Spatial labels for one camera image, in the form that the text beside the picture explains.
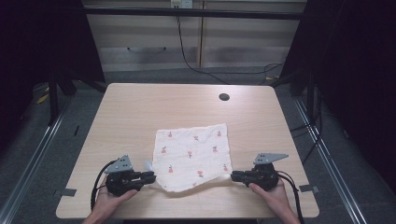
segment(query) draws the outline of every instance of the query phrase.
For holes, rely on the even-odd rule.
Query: black panel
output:
[[[328,47],[334,25],[340,19],[344,0],[308,0],[305,15],[321,15],[321,18],[304,18],[300,20],[290,46],[290,51],[280,75],[281,78],[303,70],[292,79],[293,95],[300,95],[308,85],[309,74],[318,72],[318,65]]]
[[[396,192],[396,6],[359,1],[346,11],[316,81],[366,160]]]
[[[0,8],[0,148],[18,126],[33,86],[53,69],[63,77],[105,81],[86,15],[43,12],[41,6],[82,7],[79,0],[15,0]]]

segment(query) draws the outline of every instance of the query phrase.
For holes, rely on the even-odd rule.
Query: black hole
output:
[[[222,94],[219,95],[219,98],[222,101],[228,101],[228,100],[230,100],[230,95],[227,94],[227,93],[222,93]]]

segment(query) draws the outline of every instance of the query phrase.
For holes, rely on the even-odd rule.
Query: hand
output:
[[[106,184],[106,177],[103,180],[101,186]],[[91,214],[83,221],[85,224],[89,223],[103,223],[108,218],[110,218],[121,203],[128,201],[134,197],[137,190],[132,189],[120,197],[113,196],[107,191],[107,187],[101,187],[96,198],[95,207],[93,208]]]
[[[285,184],[279,178],[277,186],[274,189],[265,191],[260,186],[250,183],[248,185],[253,192],[260,195],[268,204],[271,211],[279,217],[283,223],[300,223],[300,220],[291,210],[288,196],[285,190]]]

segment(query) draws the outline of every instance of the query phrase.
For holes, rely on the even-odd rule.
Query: white cloth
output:
[[[160,186],[169,192],[195,188],[233,168],[226,124],[159,130],[152,167]]]

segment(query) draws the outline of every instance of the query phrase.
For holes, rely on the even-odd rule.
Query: metal bracket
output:
[[[279,161],[284,158],[287,158],[288,156],[289,156],[288,154],[260,153],[259,155],[257,155],[253,164],[255,165],[269,164],[273,161]]]
[[[124,155],[121,158],[118,158],[113,164],[109,165],[107,169],[105,169],[105,174],[113,174],[131,170],[133,170],[131,161],[129,160],[128,155]]]

